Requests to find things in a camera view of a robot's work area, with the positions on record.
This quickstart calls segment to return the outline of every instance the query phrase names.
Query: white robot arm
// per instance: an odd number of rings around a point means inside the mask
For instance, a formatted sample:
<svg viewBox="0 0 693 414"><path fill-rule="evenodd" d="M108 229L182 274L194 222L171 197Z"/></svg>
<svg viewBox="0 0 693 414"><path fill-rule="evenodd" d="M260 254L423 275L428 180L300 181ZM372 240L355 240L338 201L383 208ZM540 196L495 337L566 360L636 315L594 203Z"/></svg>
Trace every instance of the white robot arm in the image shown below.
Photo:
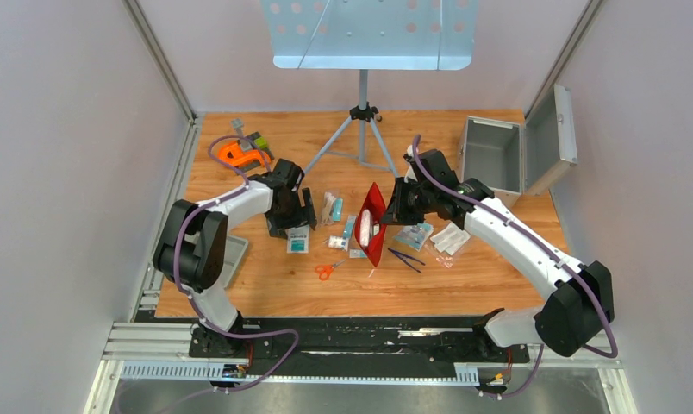
<svg viewBox="0 0 693 414"><path fill-rule="evenodd" d="M483 318L481 330L501 348L522 343L545 343L563 356L571 356L602 329L602 321L585 289L566 271L570 269L590 287L609 322L615 316L610 271L600 262L588 266L561 252L514 216L494 192L478 181L459 182L443 153L429 150L419 155L430 179L416 165L412 147L405 177L395 180L390 204L381 219L386 224L422 223L424 215L437 213L484 240L508 260L545 300L541 307L495 310ZM438 188L432 181L450 189ZM465 201L472 199L483 206ZM491 211L502 217L497 218ZM556 259L551 260L547 252Z"/></svg>
<svg viewBox="0 0 693 414"><path fill-rule="evenodd" d="M278 160L272 172L250 177L249 183L216 198L193 204L178 200L172 206L157 242L153 264L173 281L175 244L184 219L197 208L210 204L197 214L186 230L179 254L182 287L194 307L210 323L224 330L235 325L240 313L224 294L225 241L230 230L248 218L265 215L272 237L286 238L286 230L305 224L315 229L316 215L308 188L298 189L303 171L288 160Z"/></svg>

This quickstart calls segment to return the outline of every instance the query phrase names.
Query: wooden tabletop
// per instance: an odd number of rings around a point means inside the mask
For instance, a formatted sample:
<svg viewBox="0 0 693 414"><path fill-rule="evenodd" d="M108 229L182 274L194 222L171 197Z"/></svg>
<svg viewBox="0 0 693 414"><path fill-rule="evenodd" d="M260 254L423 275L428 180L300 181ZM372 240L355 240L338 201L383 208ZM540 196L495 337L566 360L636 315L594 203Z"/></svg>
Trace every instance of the wooden tabletop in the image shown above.
<svg viewBox="0 0 693 414"><path fill-rule="evenodd" d="M404 173L402 156L416 133L422 134L420 150L438 148L454 165L459 137L469 115L523 122L520 110L385 111L378 124L398 172ZM230 121L239 117L246 134L259 131L276 157L305 168L312 157L344 122L346 112L290 112L210 114L205 118L185 198L212 198L240 184L241 179L207 155L217 137L232 134ZM332 147L335 151L358 152L356 123ZM368 161L386 165L377 142L367 133ZM251 173L263 172L264 168ZM344 217L357 214L372 182L389 201L394 185L390 172L361 166L356 160L326 154L303 181L311 188L316 210L322 207L323 192L338 190L344 198ZM548 194L523 196L511 209L522 221L550 243L566 251ZM427 217L440 230L447 222ZM341 235L343 221L310 234L308 254L287 254L286 241L268 236L263 216L254 216L232 231L250 241L244 263L227 295L246 317L257 316L347 316L347 315L476 315L498 307L524 308L541 304L532 285L501 255L479 239L451 268L444 268L423 249L420 253L392 240L400 226L390 226L385 247L419 257L427 263L422 273L406 267L384 250L377 270L368 278L372 265L367 259L350 259L336 268L330 280L320 281L314 267L335 263L347 254L327 248L330 235ZM193 317L186 297L172 283L161 289L157 317Z"/></svg>

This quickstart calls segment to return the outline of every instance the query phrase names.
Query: small box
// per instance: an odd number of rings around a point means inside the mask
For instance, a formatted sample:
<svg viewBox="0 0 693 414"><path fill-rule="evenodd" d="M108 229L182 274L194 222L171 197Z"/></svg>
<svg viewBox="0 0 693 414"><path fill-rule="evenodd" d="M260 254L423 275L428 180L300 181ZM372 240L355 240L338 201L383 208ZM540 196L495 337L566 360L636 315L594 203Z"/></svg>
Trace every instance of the small box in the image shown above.
<svg viewBox="0 0 693 414"><path fill-rule="evenodd" d="M459 179L480 180L508 207L547 191L578 163L570 91L560 85L524 125L469 116L461 136Z"/></svg>

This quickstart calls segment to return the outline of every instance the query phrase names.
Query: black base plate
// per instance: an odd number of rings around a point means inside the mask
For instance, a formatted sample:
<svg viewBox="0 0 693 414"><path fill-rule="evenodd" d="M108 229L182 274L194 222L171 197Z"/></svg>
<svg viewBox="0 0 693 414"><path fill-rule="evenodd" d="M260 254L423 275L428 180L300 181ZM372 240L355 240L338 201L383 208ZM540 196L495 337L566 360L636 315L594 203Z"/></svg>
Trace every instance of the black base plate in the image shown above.
<svg viewBox="0 0 693 414"><path fill-rule="evenodd" d="M445 332L436 336L400 336L400 330L420 328L470 328L479 317L288 317L245 318L243 333L295 329L300 335L296 351L278 368L279 375L326 377L452 378L454 362L507 361L506 349L482 354L480 339L472 332ZM292 344L293 336L252 340L253 365L248 373L262 374ZM244 358L247 347L231 357ZM206 351L192 343L190 356L223 357L220 350ZM526 349L512 347L512 359L526 363Z"/></svg>

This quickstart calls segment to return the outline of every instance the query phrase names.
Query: red bag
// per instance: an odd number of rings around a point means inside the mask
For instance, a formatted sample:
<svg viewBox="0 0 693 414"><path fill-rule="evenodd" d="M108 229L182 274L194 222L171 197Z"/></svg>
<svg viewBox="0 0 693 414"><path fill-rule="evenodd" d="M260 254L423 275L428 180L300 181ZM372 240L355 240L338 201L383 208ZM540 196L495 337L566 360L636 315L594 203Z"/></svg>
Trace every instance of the red bag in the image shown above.
<svg viewBox="0 0 693 414"><path fill-rule="evenodd" d="M359 244L360 224L362 223L362 213L365 210L369 210L371 214L372 223L370 223L370 229L371 226L379 223L379 232L370 239L369 245L366 248ZM366 253L367 258L369 258L370 262L375 267L377 267L379 260L382 258L384 233L387 231L387 225L379 222L379 219L382 218L385 211L387 211L387 207L384 206L382 193L379 191L377 183L371 183L371 188L369 192L367 192L367 198L362 204L362 208L359 210L359 215L357 216L357 222L354 224L354 237L359 247L362 248L362 251Z"/></svg>

